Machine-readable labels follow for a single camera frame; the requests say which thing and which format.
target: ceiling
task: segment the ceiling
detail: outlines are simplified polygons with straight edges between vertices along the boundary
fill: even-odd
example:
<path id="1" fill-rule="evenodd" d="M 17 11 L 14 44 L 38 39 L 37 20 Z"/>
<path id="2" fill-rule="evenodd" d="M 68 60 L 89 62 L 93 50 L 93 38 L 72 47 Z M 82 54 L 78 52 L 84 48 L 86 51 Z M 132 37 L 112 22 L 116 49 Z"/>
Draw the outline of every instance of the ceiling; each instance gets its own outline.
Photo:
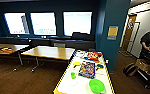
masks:
<path id="1" fill-rule="evenodd" d="M 41 0 L 0 0 L 0 2 L 15 2 L 15 1 L 41 1 Z M 150 0 L 131 0 L 130 7 L 134 7 L 148 1 Z"/>
<path id="2" fill-rule="evenodd" d="M 134 7 L 134 6 L 137 6 L 139 4 L 143 4 L 143 3 L 148 2 L 148 1 L 150 1 L 150 0 L 132 0 L 130 2 L 130 7 Z"/>

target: wall sign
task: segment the wall sign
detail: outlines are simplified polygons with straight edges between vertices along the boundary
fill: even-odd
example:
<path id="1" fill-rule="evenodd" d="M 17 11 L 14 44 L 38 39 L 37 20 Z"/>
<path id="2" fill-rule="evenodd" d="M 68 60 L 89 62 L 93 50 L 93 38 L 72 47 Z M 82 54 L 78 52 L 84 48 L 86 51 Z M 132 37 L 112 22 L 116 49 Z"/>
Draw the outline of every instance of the wall sign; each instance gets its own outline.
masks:
<path id="1" fill-rule="evenodd" d="M 107 39 L 116 40 L 117 33 L 118 33 L 118 26 L 109 26 Z"/>

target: white table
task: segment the white table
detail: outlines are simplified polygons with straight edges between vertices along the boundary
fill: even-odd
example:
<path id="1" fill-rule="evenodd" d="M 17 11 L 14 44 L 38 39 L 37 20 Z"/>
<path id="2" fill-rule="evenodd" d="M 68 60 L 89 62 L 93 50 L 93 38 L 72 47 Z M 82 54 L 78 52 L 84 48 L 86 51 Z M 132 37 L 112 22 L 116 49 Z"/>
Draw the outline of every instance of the white table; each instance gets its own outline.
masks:
<path id="1" fill-rule="evenodd" d="M 81 56 L 83 56 L 83 54 L 81 53 L 82 52 L 77 52 L 76 56 L 74 56 L 74 58 L 72 59 L 68 68 L 63 74 L 62 78 L 58 82 L 54 90 L 54 94 L 94 94 L 89 87 L 89 81 L 91 79 L 78 76 L 80 66 L 76 66 L 76 68 L 73 68 L 74 62 L 82 63 L 83 61 L 89 61 L 89 60 L 82 59 Z M 100 94 L 114 94 L 114 90 L 113 90 L 113 87 L 109 78 L 109 74 L 108 74 L 103 56 L 99 58 L 99 61 L 102 62 L 102 65 L 104 66 L 104 68 L 98 69 L 96 71 L 95 79 L 99 79 L 105 85 L 105 90 L 101 92 Z M 77 74 L 75 79 L 71 79 L 72 71 Z"/>

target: bag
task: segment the bag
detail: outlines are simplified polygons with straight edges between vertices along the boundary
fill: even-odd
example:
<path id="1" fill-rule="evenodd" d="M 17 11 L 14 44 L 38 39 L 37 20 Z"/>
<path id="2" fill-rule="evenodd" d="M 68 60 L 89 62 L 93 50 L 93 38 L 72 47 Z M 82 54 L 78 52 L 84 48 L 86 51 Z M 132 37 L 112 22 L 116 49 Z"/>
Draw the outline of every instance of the bag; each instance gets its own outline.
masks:
<path id="1" fill-rule="evenodd" d="M 131 63 L 131 64 L 128 64 L 124 69 L 123 69 L 123 73 L 126 75 L 126 76 L 133 76 L 136 71 L 138 70 L 138 67 L 134 64 L 134 63 Z"/>

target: cardboard box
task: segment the cardboard box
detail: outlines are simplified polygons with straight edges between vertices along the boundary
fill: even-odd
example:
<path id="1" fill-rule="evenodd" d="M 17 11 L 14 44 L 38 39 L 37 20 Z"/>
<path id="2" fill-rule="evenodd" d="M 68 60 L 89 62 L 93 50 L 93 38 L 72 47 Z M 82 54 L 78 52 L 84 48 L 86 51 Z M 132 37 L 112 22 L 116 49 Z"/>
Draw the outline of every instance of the cardboard box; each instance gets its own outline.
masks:
<path id="1" fill-rule="evenodd" d="M 150 71 L 150 62 L 144 59 L 137 59 L 136 66 L 143 71 Z"/>

